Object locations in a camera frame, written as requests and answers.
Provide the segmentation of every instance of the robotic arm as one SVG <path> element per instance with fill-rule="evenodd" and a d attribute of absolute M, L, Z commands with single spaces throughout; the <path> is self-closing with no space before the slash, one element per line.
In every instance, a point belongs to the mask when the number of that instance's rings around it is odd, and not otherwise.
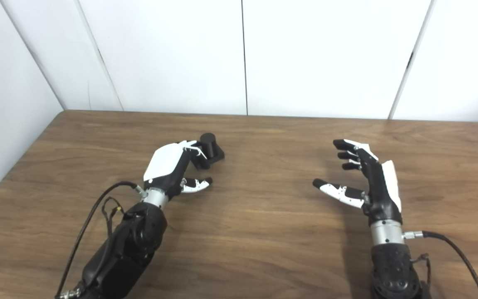
<path fill-rule="evenodd" d="M 141 202 L 128 209 L 116 229 L 109 231 L 108 239 L 86 264 L 74 290 L 58 293 L 55 298 L 125 298 L 161 245 L 167 228 L 163 213 L 167 203 L 180 193 L 198 192 L 212 183 L 211 178 L 185 178 L 189 162 L 197 169 L 209 169 L 224 158 L 215 135 L 206 133 L 200 139 L 167 144 L 154 152 L 144 173 L 143 189 L 133 187 L 141 195 Z"/>
<path fill-rule="evenodd" d="M 368 144 L 351 140 L 334 140 L 334 146 L 344 152 L 340 159 L 345 170 L 361 170 L 368 179 L 368 194 L 359 189 L 340 186 L 321 179 L 313 185 L 340 202 L 361 208 L 368 216 L 372 232 L 374 299 L 430 299 L 429 288 L 420 282 L 413 268 L 410 251 L 402 232 L 402 205 L 398 195 L 396 170 L 392 161 L 381 164 Z"/>

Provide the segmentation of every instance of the wooden table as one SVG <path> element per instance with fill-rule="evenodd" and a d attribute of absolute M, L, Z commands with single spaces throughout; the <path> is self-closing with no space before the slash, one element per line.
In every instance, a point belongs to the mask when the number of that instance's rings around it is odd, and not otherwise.
<path fill-rule="evenodd" d="M 369 298 L 367 219 L 315 189 L 314 178 L 366 189 L 344 172 L 336 138 L 371 144 L 393 159 L 406 230 L 444 233 L 478 272 L 478 123 L 66 111 L 0 183 L 0 298 L 52 298 L 93 202 L 120 180 L 141 184 L 158 147 L 215 133 L 226 159 L 191 177 L 214 184 L 167 205 L 163 244 L 131 299 Z M 114 196 L 125 208 L 130 189 Z M 96 215 L 66 288 L 106 237 Z M 437 298 L 478 298 L 456 253 L 428 252 Z M 425 277 L 423 263 L 417 265 Z"/>

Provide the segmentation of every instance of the black cable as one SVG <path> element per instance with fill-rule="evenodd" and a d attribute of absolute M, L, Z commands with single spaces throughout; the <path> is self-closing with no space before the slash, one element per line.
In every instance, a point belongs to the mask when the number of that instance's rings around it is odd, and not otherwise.
<path fill-rule="evenodd" d="M 418 263 L 418 262 L 421 262 L 421 261 L 426 261 L 426 265 L 427 265 L 427 286 L 429 286 L 429 288 L 431 288 L 431 260 L 429 260 L 429 254 L 428 253 L 424 253 L 422 255 L 420 255 L 417 259 L 415 260 L 410 260 L 412 263 Z"/>
<path fill-rule="evenodd" d="M 110 199 L 112 199 L 113 201 L 115 201 L 115 203 L 117 204 L 117 206 L 112 209 L 112 212 L 110 212 L 110 217 L 108 217 L 107 214 L 106 214 L 106 211 L 105 211 L 105 206 L 106 206 L 106 203 L 107 203 Z M 101 257 L 101 260 L 99 261 L 99 265 L 97 266 L 97 270 L 95 270 L 95 273 L 94 273 L 93 276 L 91 277 L 90 281 L 86 284 L 84 290 L 86 290 L 86 289 L 88 289 L 89 287 L 91 287 L 91 284 L 93 284 L 93 282 L 97 279 L 97 276 L 99 276 L 100 271 L 102 270 L 102 268 L 103 268 L 104 265 L 106 264 L 106 259 L 108 259 L 108 255 L 109 255 L 110 251 L 112 250 L 112 246 L 114 245 L 114 240 L 112 240 L 112 238 L 110 238 L 110 236 L 112 236 L 112 219 L 114 218 L 114 215 L 115 215 L 116 212 L 118 211 L 118 208 L 119 208 L 119 211 L 121 211 L 123 214 L 125 213 L 125 211 L 123 210 L 123 207 L 122 207 L 121 204 L 117 201 L 117 199 L 115 199 L 114 197 L 111 197 L 111 196 L 109 196 L 109 197 L 104 201 L 104 203 L 102 204 L 101 212 L 102 212 L 102 214 L 103 214 L 103 215 L 105 216 L 105 218 L 106 218 L 106 230 L 108 231 L 108 239 L 106 239 L 105 250 L 102 252 L 102 257 Z"/>
<path fill-rule="evenodd" d="M 101 203 L 101 201 L 104 199 L 104 197 L 110 193 L 110 191 L 112 191 L 113 189 L 116 189 L 117 187 L 119 186 L 129 186 L 131 187 L 132 189 L 136 189 L 138 187 L 137 184 L 134 184 L 133 182 L 129 182 L 129 181 L 120 181 L 112 186 L 110 186 L 110 188 L 106 189 L 106 191 L 104 191 L 101 196 L 97 199 L 97 201 L 95 202 L 95 204 L 93 205 L 93 207 L 91 208 L 91 211 L 90 213 L 88 214 L 88 217 L 86 218 L 86 221 L 84 222 L 84 224 L 82 225 L 82 229 L 80 230 L 80 232 L 78 233 L 78 236 L 76 237 L 76 240 L 75 240 L 75 244 L 73 246 L 73 249 L 71 250 L 71 253 L 70 253 L 70 257 L 68 259 L 68 263 L 66 264 L 66 268 L 64 269 L 64 273 L 62 274 L 62 278 L 60 280 L 60 285 L 59 285 L 59 289 L 56 291 L 56 295 L 55 295 L 55 298 L 57 297 L 60 297 L 60 294 L 62 292 L 62 289 L 64 288 L 64 283 L 66 282 L 66 278 L 68 277 L 68 273 L 70 271 L 70 267 L 71 267 L 71 263 L 73 262 L 73 258 L 75 257 L 75 253 L 76 253 L 76 250 L 78 249 L 78 245 L 80 244 L 80 241 L 82 240 L 82 236 L 84 235 L 84 232 L 86 231 L 86 228 L 88 227 L 88 225 L 90 224 L 90 221 L 91 221 L 91 217 L 93 216 L 93 214 L 95 213 L 95 210 L 97 210 L 99 204 Z"/>
<path fill-rule="evenodd" d="M 466 255 L 464 255 L 462 250 L 458 246 L 456 246 L 455 243 L 453 243 L 453 241 L 451 241 L 450 239 L 448 239 L 444 235 L 440 235 L 440 233 L 433 233 L 432 231 L 423 231 L 423 237 L 424 238 L 436 238 L 436 239 L 446 241 L 446 243 L 449 244 L 459 254 L 461 259 L 464 261 L 464 263 L 468 267 L 468 270 L 470 271 L 470 273 L 473 277 L 473 280 L 475 281 L 475 283 L 477 284 L 477 287 L 478 287 L 478 275 L 476 274 L 475 269 L 473 269 L 473 266 L 471 265 L 470 261 L 467 259 Z"/>

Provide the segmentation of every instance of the black forearm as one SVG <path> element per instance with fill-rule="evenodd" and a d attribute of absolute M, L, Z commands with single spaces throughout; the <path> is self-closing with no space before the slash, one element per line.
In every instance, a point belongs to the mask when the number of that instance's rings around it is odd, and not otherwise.
<path fill-rule="evenodd" d="M 421 286 L 406 244 L 389 243 L 373 246 L 372 262 L 376 298 L 417 298 Z"/>
<path fill-rule="evenodd" d="M 151 262 L 166 227 L 157 206 L 140 202 L 130 208 L 84 267 L 79 298 L 125 298 Z"/>

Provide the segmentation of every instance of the white wall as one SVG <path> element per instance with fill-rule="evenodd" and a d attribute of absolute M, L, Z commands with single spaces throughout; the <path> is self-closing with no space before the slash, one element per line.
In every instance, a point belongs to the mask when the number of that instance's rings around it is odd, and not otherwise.
<path fill-rule="evenodd" d="M 478 121 L 478 1 L 436 2 L 394 118 Z"/>
<path fill-rule="evenodd" d="M 77 0 L 2 3 L 68 109 L 122 109 Z"/>
<path fill-rule="evenodd" d="M 81 0 L 125 110 L 245 114 L 241 0 Z"/>
<path fill-rule="evenodd" d="M 60 111 L 0 5 L 0 180 Z"/>
<path fill-rule="evenodd" d="M 429 0 L 243 0 L 249 114 L 386 119 Z"/>

